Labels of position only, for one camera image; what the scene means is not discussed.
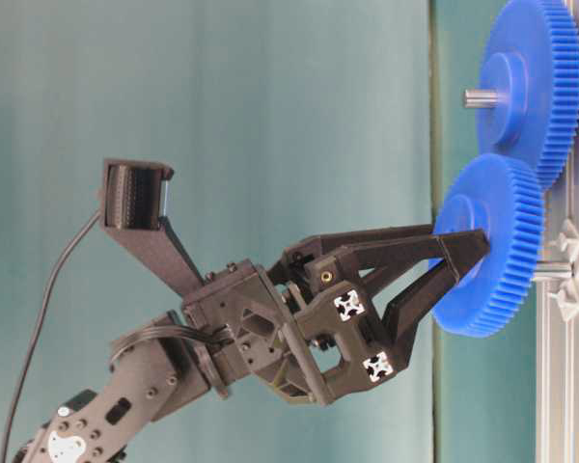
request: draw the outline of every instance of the green backdrop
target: green backdrop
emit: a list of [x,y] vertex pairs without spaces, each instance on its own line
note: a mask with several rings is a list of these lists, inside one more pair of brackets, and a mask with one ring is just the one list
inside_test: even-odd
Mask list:
[[[474,113],[461,93],[478,83],[483,47],[505,0],[431,0],[434,204],[477,155]],[[536,297],[485,340],[435,331],[436,461],[534,461]]]
[[[54,259],[105,156],[177,170],[203,272],[315,232],[428,222],[426,1],[0,0],[0,433]],[[107,343],[176,296],[95,230],[61,276],[13,443],[108,377]],[[151,425],[129,462],[432,460],[430,322],[412,366],[320,409],[254,379]]]

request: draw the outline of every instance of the wire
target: wire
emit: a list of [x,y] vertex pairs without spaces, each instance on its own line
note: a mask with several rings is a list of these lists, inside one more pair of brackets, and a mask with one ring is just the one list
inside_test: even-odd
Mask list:
[[6,463],[7,461],[7,452],[9,451],[9,439],[11,438],[11,431],[13,429],[13,420],[15,416],[15,411],[17,410],[17,404],[19,402],[19,398],[21,397],[21,390],[23,389],[23,384],[26,380],[26,375],[28,374],[28,369],[30,367],[32,356],[35,352],[35,348],[37,347],[37,342],[39,341],[42,325],[45,322],[45,316],[47,315],[47,306],[49,305],[49,298],[51,297],[51,292],[56,283],[56,279],[58,278],[58,274],[60,273],[62,266],[69,258],[70,253],[72,253],[73,249],[75,249],[75,247],[79,244],[82,238],[95,225],[99,215],[100,213],[99,211],[97,211],[93,214],[93,216],[90,219],[88,219],[88,222],[86,222],[86,224],[81,228],[81,230],[77,232],[75,237],[70,241],[67,247],[63,250],[62,254],[58,257],[58,260],[56,261],[56,263],[54,263],[54,266],[51,269],[51,273],[49,274],[49,279],[47,280],[45,291],[42,296],[41,309],[39,310],[39,314],[37,315],[37,321],[35,323],[35,327],[32,332],[32,337],[30,338],[30,342],[28,344],[28,350],[26,352],[26,356],[24,357],[23,367],[21,369],[19,377],[17,378],[15,391],[13,394],[13,398],[11,400],[11,405],[9,407],[9,415],[7,416],[7,422],[5,424],[4,433],[2,435],[2,446],[0,449],[0,463]]
[[226,328],[213,335],[208,335],[200,330],[191,328],[190,326],[182,325],[162,325],[151,326],[143,330],[136,331],[128,336],[125,336],[116,342],[111,358],[110,365],[113,365],[118,358],[139,342],[145,340],[158,340],[164,338],[172,338],[179,340],[194,340],[204,344],[222,344],[226,340],[232,338],[232,334]]

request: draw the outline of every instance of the blue plastic gear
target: blue plastic gear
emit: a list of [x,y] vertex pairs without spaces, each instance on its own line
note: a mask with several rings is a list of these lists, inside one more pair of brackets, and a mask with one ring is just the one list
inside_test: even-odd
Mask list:
[[512,319],[532,283],[543,213],[536,174],[524,161],[484,154],[465,167],[442,204],[434,230],[483,229],[490,251],[434,307],[440,327],[483,338]]
[[479,152],[522,159],[543,190],[560,176],[579,124],[579,32],[561,0],[511,0],[493,24],[480,88]]

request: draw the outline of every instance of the gear teeth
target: gear teeth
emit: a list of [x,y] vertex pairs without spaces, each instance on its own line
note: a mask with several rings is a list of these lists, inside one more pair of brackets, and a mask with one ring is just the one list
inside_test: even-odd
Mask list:
[[553,98],[536,172],[543,190],[564,170],[579,125],[579,31],[561,0],[540,0],[553,56]]
[[484,338],[501,330],[528,294],[538,261],[544,227],[542,193],[536,174],[523,161],[507,158],[515,204],[512,245],[500,282],[486,307],[467,327],[469,336]]

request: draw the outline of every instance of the aluminum profile frame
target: aluminum profile frame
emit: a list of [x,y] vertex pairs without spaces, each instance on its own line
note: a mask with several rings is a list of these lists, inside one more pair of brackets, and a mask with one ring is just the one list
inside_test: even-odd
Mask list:
[[[579,0],[566,5],[579,24]],[[574,276],[537,283],[536,461],[579,463],[579,134],[546,203],[543,258],[573,261]]]

